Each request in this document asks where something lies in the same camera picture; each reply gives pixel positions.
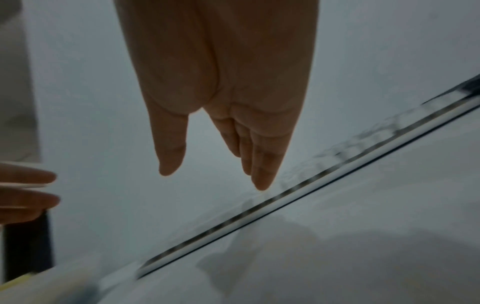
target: human hand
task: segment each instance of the human hand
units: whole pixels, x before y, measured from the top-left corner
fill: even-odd
[[[0,183],[48,184],[55,179],[48,171],[0,163]],[[59,201],[53,194],[0,186],[0,224],[34,220]]]
[[[317,0],[117,0],[162,175],[203,108],[243,170],[267,189],[307,89]]]

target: skin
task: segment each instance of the skin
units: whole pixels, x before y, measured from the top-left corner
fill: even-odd
[[[299,118],[317,0],[118,0],[161,175],[204,109],[259,190],[273,182]]]
[[[49,184],[55,179],[52,172],[0,164],[0,183]],[[59,201],[53,194],[0,186],[0,224],[34,220]]]

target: black line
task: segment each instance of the black line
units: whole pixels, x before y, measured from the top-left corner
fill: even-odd
[[[393,148],[393,149],[391,149],[390,151],[385,152],[385,153],[382,154],[382,155],[379,155],[378,157],[376,157],[376,158],[368,161],[367,163],[359,166],[358,168],[355,168],[355,169],[353,169],[352,171],[347,172],[347,173],[345,173],[344,175],[341,175],[341,176],[337,177],[336,179],[334,179],[334,180],[326,183],[325,185],[322,185],[322,186],[318,187],[317,189],[314,189],[314,190],[312,190],[312,191],[310,191],[310,192],[302,195],[301,197],[296,198],[296,199],[292,200],[291,202],[289,202],[289,203],[287,203],[287,204],[285,204],[285,205],[283,205],[283,206],[280,206],[280,207],[278,207],[277,209],[272,210],[272,211],[270,211],[270,212],[268,212],[268,213],[260,216],[259,218],[256,218],[256,219],[252,220],[251,222],[248,222],[248,223],[246,223],[246,224],[244,224],[244,225],[242,225],[242,226],[240,226],[240,227],[238,227],[238,228],[235,228],[234,230],[232,230],[232,231],[230,231],[230,232],[228,232],[228,233],[226,233],[226,234],[223,234],[223,235],[217,237],[216,239],[213,239],[213,240],[211,240],[210,242],[208,242],[208,243],[206,243],[206,244],[204,244],[204,245],[202,245],[202,246],[200,246],[200,247],[198,247],[198,248],[195,248],[195,249],[192,250],[192,251],[189,251],[189,252],[187,252],[187,253],[185,253],[185,254],[183,254],[183,255],[181,255],[181,256],[173,259],[173,260],[171,260],[171,261],[168,262],[168,263],[165,263],[165,264],[163,264],[163,265],[161,265],[161,266],[159,266],[159,267],[157,267],[157,268],[155,268],[155,269],[150,270],[149,272],[147,272],[147,273],[141,275],[140,277],[138,277],[138,279],[141,279],[141,278],[143,278],[143,277],[151,274],[152,272],[155,272],[155,271],[157,271],[157,270],[159,270],[159,269],[161,269],[161,268],[163,268],[163,267],[165,267],[165,266],[167,266],[167,265],[169,265],[169,264],[171,264],[171,263],[173,263],[173,262],[181,259],[182,257],[185,257],[186,255],[188,255],[188,254],[190,254],[190,253],[192,253],[192,252],[195,252],[195,251],[197,251],[197,250],[199,250],[199,249],[201,249],[201,248],[203,248],[203,247],[205,247],[205,246],[207,246],[207,245],[210,245],[211,243],[213,243],[213,242],[221,239],[222,237],[225,237],[225,236],[231,234],[232,232],[235,232],[235,231],[237,231],[237,230],[239,230],[239,229],[241,229],[241,228],[243,228],[243,227],[245,227],[245,226],[247,226],[247,225],[250,225],[251,223],[256,222],[257,220],[259,220],[259,219],[261,219],[261,218],[263,218],[263,217],[265,217],[265,216],[267,216],[267,215],[269,215],[269,214],[271,214],[271,213],[273,213],[273,212],[275,212],[275,211],[278,211],[278,210],[280,210],[280,209],[282,209],[282,208],[290,205],[291,203],[293,203],[293,202],[295,202],[295,201],[298,201],[299,199],[304,198],[305,196],[307,196],[307,195],[309,195],[309,194],[312,194],[313,192],[318,191],[318,190],[320,190],[320,189],[322,189],[322,188],[324,188],[324,187],[326,187],[326,186],[328,186],[328,185],[330,185],[330,184],[338,181],[339,179],[342,179],[342,178],[346,177],[347,175],[350,175],[350,174],[352,174],[352,173],[354,173],[354,172],[356,172],[356,171],[358,171],[358,170],[360,170],[360,169],[362,169],[362,168],[364,168],[364,167],[372,164],[373,162],[376,162],[377,160],[379,160],[379,159],[381,159],[381,158],[384,158],[385,156],[387,156],[387,155],[389,155],[389,154],[391,154],[391,153],[393,153],[393,152],[395,152],[395,151],[403,148],[404,146],[406,146],[406,145],[408,145],[408,144],[410,144],[410,143],[418,140],[419,138],[424,137],[424,136],[427,135],[427,134],[430,134],[431,132],[433,132],[433,131],[435,131],[435,130],[437,130],[437,129],[443,127],[443,126],[445,126],[446,124],[449,124],[450,122],[452,122],[452,121],[454,121],[454,120],[456,120],[456,119],[458,119],[458,118],[460,118],[460,117],[462,117],[462,116],[465,116],[466,114],[468,114],[468,113],[470,113],[470,112],[472,112],[472,111],[474,111],[474,110],[476,110],[476,109],[478,109],[478,108],[480,108],[480,106],[473,107],[472,109],[470,109],[470,110],[468,110],[468,111],[466,111],[466,112],[464,112],[464,113],[459,114],[458,116],[455,116],[455,117],[447,120],[446,122],[444,122],[444,123],[442,123],[442,124],[440,124],[440,125],[432,128],[431,130],[428,130],[428,131],[426,131],[425,133],[422,133],[422,134],[420,134],[420,135],[418,135],[418,136],[416,136],[416,137],[408,140],[407,142],[399,145],[398,147]]]

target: palm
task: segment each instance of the palm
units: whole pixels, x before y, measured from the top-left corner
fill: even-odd
[[[160,173],[204,108],[258,189],[272,183],[302,109],[317,1],[119,0]]]

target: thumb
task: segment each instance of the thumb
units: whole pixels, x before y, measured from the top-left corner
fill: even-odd
[[[143,93],[150,117],[155,152],[163,176],[173,174],[182,164],[187,149],[188,115],[172,113],[160,106],[150,95]]]

